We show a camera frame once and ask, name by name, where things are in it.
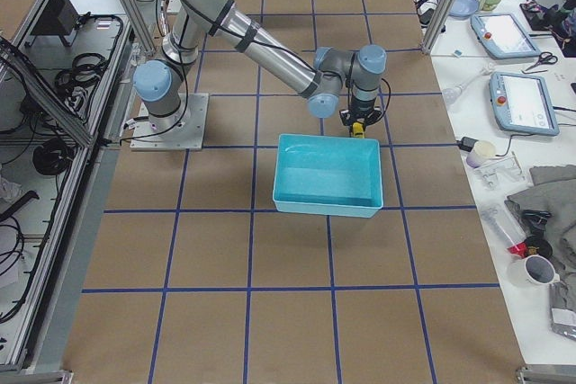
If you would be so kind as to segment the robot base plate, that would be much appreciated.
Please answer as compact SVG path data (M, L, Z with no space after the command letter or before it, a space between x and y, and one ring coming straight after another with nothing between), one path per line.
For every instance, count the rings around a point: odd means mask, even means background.
M147 117L137 122L130 148L135 151L179 151L190 149L200 151L203 148L206 115L209 95L206 93L189 94L180 92L179 111L164 119L150 117L144 102L140 103L139 116Z

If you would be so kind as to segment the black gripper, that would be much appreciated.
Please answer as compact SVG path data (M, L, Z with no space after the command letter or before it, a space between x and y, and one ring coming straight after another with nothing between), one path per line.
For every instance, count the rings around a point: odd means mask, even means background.
M375 105L375 99L360 100L352 96L347 108L339 111L339 117L344 126L352 126L355 122L370 126L382 118L382 108Z

